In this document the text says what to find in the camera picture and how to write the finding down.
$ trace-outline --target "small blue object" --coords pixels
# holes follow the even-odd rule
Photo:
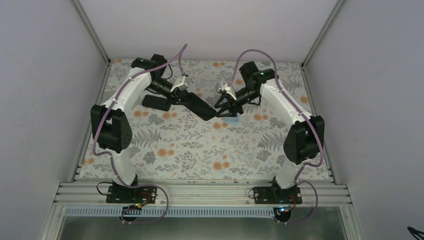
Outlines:
[[[227,124],[236,124],[240,121],[240,113],[237,113],[237,116],[225,116],[224,123]]]

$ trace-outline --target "cable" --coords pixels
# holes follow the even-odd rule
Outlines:
[[[174,75],[174,72],[172,71],[171,65],[168,65],[168,67],[171,70],[171,76],[169,76],[168,78],[162,78],[163,80],[168,80],[168,79],[172,78],[172,76]]]
[[[252,188],[252,189],[250,189],[248,192],[247,192],[247,196],[250,198],[250,199],[255,199],[255,195],[253,195],[253,197],[251,197],[251,191],[253,191],[254,189]]]
[[[181,65],[181,56],[182,55],[183,55],[183,52],[181,52],[181,54],[179,54],[179,56],[178,56],[178,67],[179,67],[179,71],[181,72],[181,75],[185,76],[186,74],[184,73],[183,66]]]
[[[293,195],[290,195],[291,200],[293,200],[293,207],[291,208],[292,210],[296,208],[296,206],[298,205],[296,203],[296,198]]]
[[[237,71],[237,67],[239,65],[240,59],[242,58],[242,56],[248,52],[256,52],[256,53],[260,53],[265,55],[267,58],[269,58],[269,60],[271,60],[272,65],[274,67],[274,78],[275,78],[275,83],[277,84],[277,87],[280,91],[280,93],[284,96],[284,98],[293,106],[294,109],[296,109],[296,111],[299,113],[299,115],[301,115],[306,123],[308,124],[310,130],[313,133],[313,136],[315,137],[316,142],[318,143],[318,148],[319,148],[319,163],[318,164],[312,164],[310,162],[305,162],[302,167],[299,169],[299,171],[297,172],[297,174],[294,177],[294,181],[296,182],[299,178],[299,176],[301,175],[301,172],[303,171],[303,169],[305,168],[305,166],[311,166],[314,168],[318,168],[319,166],[321,166],[324,162],[324,150],[323,150],[323,146],[321,144],[320,138],[318,137],[318,133],[315,130],[314,126],[312,125],[311,121],[309,121],[308,117],[305,116],[305,114],[302,112],[302,110],[290,99],[290,97],[283,91],[283,88],[280,85],[280,81],[279,81],[279,77],[277,74],[277,65],[276,62],[274,61],[274,59],[268,55],[266,52],[258,50],[258,49],[248,49],[244,52],[242,52],[240,54],[240,56],[238,56],[237,61],[235,62],[235,67],[234,67],[234,72],[232,73],[231,79],[228,82],[228,86],[231,86],[234,82],[234,78],[236,77],[236,71]]]
[[[100,189],[99,189],[99,185],[100,184],[112,184],[110,181],[101,181],[101,182],[99,182],[99,183],[97,183],[97,185],[95,186],[95,188],[97,189],[97,192],[99,193],[99,194],[101,194],[101,195],[103,195],[103,196],[107,196],[108,194],[107,193],[102,193],[101,191],[100,191]]]
[[[415,228],[413,228],[413,227],[411,227],[411,226],[408,226],[408,231],[409,231],[409,233],[415,238],[415,239],[418,239],[418,240],[420,240],[420,239],[422,239],[422,240],[424,240],[424,232],[422,232],[422,231],[419,231],[419,230],[417,230],[417,229],[415,229]]]
[[[110,158],[110,165],[111,165],[111,167],[112,167],[112,170],[113,170],[113,173],[115,174],[115,176],[118,178],[118,180],[121,182],[121,184],[122,185],[124,185],[125,187],[127,187],[127,188],[130,188],[130,189],[136,189],[136,188],[142,188],[142,187],[148,187],[148,186],[150,186],[150,187],[155,187],[155,188],[157,188],[157,189],[160,189],[162,192],[163,192],[163,194],[165,195],[165,198],[166,198],[166,209],[165,209],[165,211],[163,212],[163,214],[160,216],[160,217],[158,217],[158,218],[156,218],[156,219],[153,219],[153,220],[150,220],[150,221],[142,221],[142,222],[135,222],[135,224],[150,224],[150,223],[154,223],[154,222],[157,222],[157,221],[159,221],[159,220],[161,220],[162,218],[164,218],[164,216],[167,214],[167,212],[168,212],[168,208],[169,208],[169,206],[170,206],[170,201],[169,201],[169,198],[168,198],[168,194],[167,194],[167,192],[162,188],[162,187],[160,187],[160,186],[158,186],[158,185],[155,185],[155,184],[140,184],[140,185],[136,185],[136,186],[130,186],[130,185],[128,185],[128,184],[126,184],[124,181],[123,181],[123,179],[121,178],[121,176],[119,176],[119,174],[118,174],[118,171],[117,171],[117,169],[116,169],[116,167],[115,167],[115,163],[114,163],[114,157],[113,157],[113,154],[110,152],[110,151],[102,151],[102,152],[97,152],[96,151],[96,146],[97,146],[97,141],[98,141],[98,139],[99,139],[99,135],[100,135],[100,131],[101,131],[101,129],[102,129],[102,127],[103,127],[103,124],[105,123],[105,121],[106,121],[106,118],[107,118],[107,116],[109,115],[109,113],[111,112],[111,110],[112,110],[112,108],[113,108],[113,106],[115,105],[115,103],[116,103],[116,100],[118,100],[119,99],[119,96],[121,95],[121,93],[122,93],[122,91],[125,89],[125,87],[134,79],[135,80],[135,78],[137,78],[138,76],[140,76],[140,75],[143,75],[143,74],[145,74],[145,73],[150,73],[150,72],[153,72],[153,71],[156,71],[156,70],[158,70],[158,69],[161,69],[161,68],[163,68],[163,67],[166,67],[166,66],[168,66],[170,63],[172,63],[173,61],[175,61],[183,52],[184,52],[184,50],[187,48],[187,43],[186,44],[184,44],[184,46],[182,47],[182,49],[179,51],[179,53],[177,54],[177,55],[175,55],[172,59],[170,59],[168,62],[166,62],[166,63],[164,63],[164,64],[162,64],[162,65],[160,65],[160,66],[157,66],[157,67],[154,67],[154,68],[151,68],[151,69],[148,69],[148,70],[144,70],[144,71],[141,71],[141,72],[139,72],[139,73],[137,73],[137,74],[135,74],[135,75],[133,75],[132,77],[130,77],[122,86],[121,86],[121,88],[118,90],[118,92],[116,93],[116,95],[115,95],[115,100],[113,100],[112,101],[112,103],[110,104],[110,106],[107,108],[107,110],[106,110],[106,112],[104,113],[104,115],[103,115],[103,117],[101,118],[101,120],[100,120],[100,123],[99,123],[99,125],[98,125],[98,127],[97,127],[97,131],[95,132],[95,135],[94,135],[94,141],[93,141],[93,145],[92,145],[92,152],[93,152],[93,155],[94,156],[101,156],[101,155],[109,155],[109,158]]]
[[[150,199],[152,198],[152,196],[150,195],[150,193],[148,193],[148,192],[146,192],[146,191],[144,191],[144,192],[140,192],[140,193],[138,194],[138,196],[141,196],[141,195],[145,195],[145,196],[147,196],[147,197],[146,197],[146,204],[145,204],[145,205],[147,205],[147,204],[150,202]]]
[[[150,90],[149,88],[146,88],[145,90],[146,90],[147,92],[151,92],[152,94],[160,94],[159,92],[156,92],[156,91]]]
[[[307,216],[307,217],[305,217],[304,219],[302,219],[302,220],[300,220],[300,221],[295,221],[295,222],[284,222],[284,225],[294,225],[294,224],[301,224],[301,223],[304,223],[304,222],[306,222],[306,221],[308,221],[314,214],[315,214],[315,212],[317,211],[317,207],[318,207],[318,193],[317,193],[317,190],[315,189],[315,187],[312,185],[312,183],[310,183],[309,181],[306,181],[306,180],[302,180],[302,181],[300,181],[300,182],[298,182],[297,183],[297,185],[301,185],[301,184],[303,184],[303,183],[307,183],[307,184],[309,184],[310,185],[310,187],[312,188],[312,190],[313,190],[313,192],[315,193],[315,206],[313,207],[313,210],[312,210],[312,212]],[[274,221],[276,221],[277,222],[277,224],[280,224],[280,221],[279,220],[277,220],[276,219],[276,217],[272,217],[273,219],[274,219]]]
[[[250,105],[255,105],[255,106],[261,106],[261,100],[262,100],[262,96],[260,95],[259,96],[259,101],[257,101],[257,103],[256,102],[248,102],[247,104],[250,104]]]

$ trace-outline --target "metal extrusion bar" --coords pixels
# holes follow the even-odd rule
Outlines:
[[[353,206],[341,206],[340,207],[341,219],[344,224],[346,231],[346,237],[348,240],[363,240],[361,228],[359,227],[358,218],[355,214]]]
[[[87,29],[88,34],[90,35],[91,39],[93,40],[97,50],[99,51],[101,57],[103,58],[104,62],[106,64],[109,64],[110,59],[108,55],[106,54],[105,49],[102,46],[102,43],[99,40],[99,37],[96,34],[96,31],[94,30],[89,18],[87,17],[86,12],[83,9],[83,6],[81,5],[79,0],[71,0],[73,3],[73,6],[75,7],[75,10],[78,12],[79,17],[81,18],[82,23],[85,26],[85,29]]]
[[[253,187],[267,187],[267,181],[252,183],[181,183],[167,180],[155,184],[161,185],[168,193],[169,201],[173,207],[264,207],[255,205],[254,199],[248,197],[248,192]],[[351,206],[352,201],[345,185],[334,185],[332,182],[312,181],[318,193],[319,206],[340,207]],[[85,205],[85,206],[111,206],[106,203],[105,196],[96,190],[96,182],[61,183],[54,199],[54,205]],[[315,193],[307,184],[299,186],[302,193],[303,204],[298,207],[312,207],[315,205]],[[100,191],[107,192],[107,185],[100,185]],[[114,203],[116,206],[128,204]],[[155,207],[166,206],[166,199],[160,191],[157,193]],[[270,204],[266,207],[283,207],[286,204]]]
[[[45,222],[40,240],[56,240],[66,213],[65,206],[53,205]]]
[[[334,19],[336,18],[337,14],[339,13],[340,9],[342,8],[343,4],[346,2],[346,0],[338,0],[336,4],[334,5],[334,8],[332,9],[330,15],[327,18],[327,21],[325,22],[324,26],[322,27],[321,31],[319,32],[318,36],[315,39],[315,42],[313,42],[312,47],[310,48],[309,52],[306,55],[305,60],[302,63],[303,67],[306,67],[312,56],[314,55],[315,51],[317,50],[318,46],[321,43],[321,40],[326,35],[327,31],[329,30],[331,24],[333,23]]]

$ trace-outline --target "vent grille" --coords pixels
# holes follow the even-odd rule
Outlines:
[[[125,216],[159,217],[165,207],[145,206]],[[69,206],[66,216],[70,217],[119,217],[121,206]],[[166,217],[174,218],[270,218],[272,207],[169,207]]]

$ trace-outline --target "mounting plate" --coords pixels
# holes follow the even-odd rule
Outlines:
[[[132,191],[132,197],[127,197],[123,194],[120,194],[119,191],[114,188],[114,186],[110,186],[108,190],[108,194],[106,197],[106,203],[108,204],[143,204],[147,201],[146,195],[142,194],[144,192],[150,194],[151,198],[150,201],[147,202],[148,204],[154,204],[156,200],[156,194],[157,189],[153,186],[145,186],[145,187],[139,187],[139,188],[127,188],[128,190]]]
[[[299,187],[291,187],[289,189],[282,189],[278,200],[273,196],[270,186],[255,186],[253,188],[254,204],[294,204],[293,196],[296,204],[302,203],[301,189]]]

